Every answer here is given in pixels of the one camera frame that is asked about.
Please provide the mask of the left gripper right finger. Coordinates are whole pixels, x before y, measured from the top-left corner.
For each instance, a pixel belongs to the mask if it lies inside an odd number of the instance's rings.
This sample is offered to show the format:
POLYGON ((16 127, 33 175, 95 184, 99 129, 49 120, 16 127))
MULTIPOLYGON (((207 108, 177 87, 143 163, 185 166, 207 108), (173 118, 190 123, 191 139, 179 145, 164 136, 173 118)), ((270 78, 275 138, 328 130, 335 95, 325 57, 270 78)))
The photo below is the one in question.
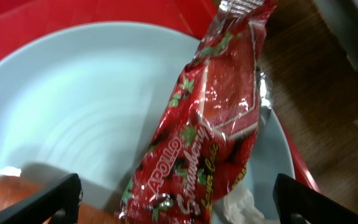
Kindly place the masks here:
POLYGON ((358 224, 358 214, 286 174, 277 175, 273 199, 282 224, 358 224))

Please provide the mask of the orange carrot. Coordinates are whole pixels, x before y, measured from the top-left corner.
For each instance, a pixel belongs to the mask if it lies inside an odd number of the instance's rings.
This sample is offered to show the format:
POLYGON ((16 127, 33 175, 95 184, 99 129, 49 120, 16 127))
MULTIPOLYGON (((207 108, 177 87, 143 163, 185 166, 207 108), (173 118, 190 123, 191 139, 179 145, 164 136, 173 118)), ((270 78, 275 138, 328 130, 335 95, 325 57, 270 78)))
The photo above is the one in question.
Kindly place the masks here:
MULTIPOLYGON (((0 211, 21 200, 30 197, 43 185, 22 177, 2 175, 0 176, 0 211)), ((86 203, 81 203, 79 208, 78 224, 120 224, 122 223, 114 215, 110 215, 98 208, 94 208, 86 203)))

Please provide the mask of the light blue plate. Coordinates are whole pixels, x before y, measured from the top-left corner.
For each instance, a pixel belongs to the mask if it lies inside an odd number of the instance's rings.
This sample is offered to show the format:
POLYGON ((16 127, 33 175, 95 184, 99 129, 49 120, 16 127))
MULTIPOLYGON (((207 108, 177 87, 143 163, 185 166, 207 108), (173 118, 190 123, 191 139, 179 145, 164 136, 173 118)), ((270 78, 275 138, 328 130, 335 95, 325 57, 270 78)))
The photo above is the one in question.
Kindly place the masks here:
POLYGON ((135 23, 43 37, 0 63, 0 175, 43 184, 76 172, 114 213, 198 41, 135 23))

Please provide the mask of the red serving tray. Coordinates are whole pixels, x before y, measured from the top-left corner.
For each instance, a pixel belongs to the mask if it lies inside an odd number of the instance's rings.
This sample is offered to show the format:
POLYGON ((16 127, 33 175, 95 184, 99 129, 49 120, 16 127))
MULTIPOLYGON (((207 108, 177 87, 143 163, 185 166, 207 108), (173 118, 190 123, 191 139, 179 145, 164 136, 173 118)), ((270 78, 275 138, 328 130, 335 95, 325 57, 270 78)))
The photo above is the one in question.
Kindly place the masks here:
POLYGON ((211 1, 0 1, 0 61, 47 34, 93 22, 145 22, 200 39, 217 11, 211 1))

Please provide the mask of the crumpled white napkin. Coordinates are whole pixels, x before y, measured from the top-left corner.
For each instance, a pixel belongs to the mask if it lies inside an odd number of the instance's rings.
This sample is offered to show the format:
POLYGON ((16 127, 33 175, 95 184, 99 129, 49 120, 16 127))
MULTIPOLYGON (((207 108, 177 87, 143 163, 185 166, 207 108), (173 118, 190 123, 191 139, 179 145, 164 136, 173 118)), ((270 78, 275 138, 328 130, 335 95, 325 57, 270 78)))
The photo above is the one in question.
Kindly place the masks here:
POLYGON ((254 196, 242 182, 223 198, 223 214, 233 224, 280 224, 269 220, 255 207, 254 196))

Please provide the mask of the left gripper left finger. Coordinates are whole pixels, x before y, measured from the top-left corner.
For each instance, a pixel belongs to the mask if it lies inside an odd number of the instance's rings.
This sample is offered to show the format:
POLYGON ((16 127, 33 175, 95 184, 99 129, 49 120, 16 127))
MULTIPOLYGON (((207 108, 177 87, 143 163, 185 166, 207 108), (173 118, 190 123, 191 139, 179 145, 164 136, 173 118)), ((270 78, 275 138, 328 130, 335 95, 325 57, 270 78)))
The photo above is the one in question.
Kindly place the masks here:
POLYGON ((0 224, 78 222, 82 199, 78 174, 69 174, 34 195, 0 211, 0 224))

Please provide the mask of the red snack wrapper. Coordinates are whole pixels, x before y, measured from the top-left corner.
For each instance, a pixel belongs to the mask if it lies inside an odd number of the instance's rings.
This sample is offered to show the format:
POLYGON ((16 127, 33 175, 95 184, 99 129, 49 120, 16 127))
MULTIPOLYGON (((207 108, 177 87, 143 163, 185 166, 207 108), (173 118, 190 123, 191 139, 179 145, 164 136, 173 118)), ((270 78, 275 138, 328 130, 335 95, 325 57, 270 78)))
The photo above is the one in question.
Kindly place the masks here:
POLYGON ((123 223, 211 223, 257 139, 257 62, 276 1, 222 1, 129 181, 123 223))

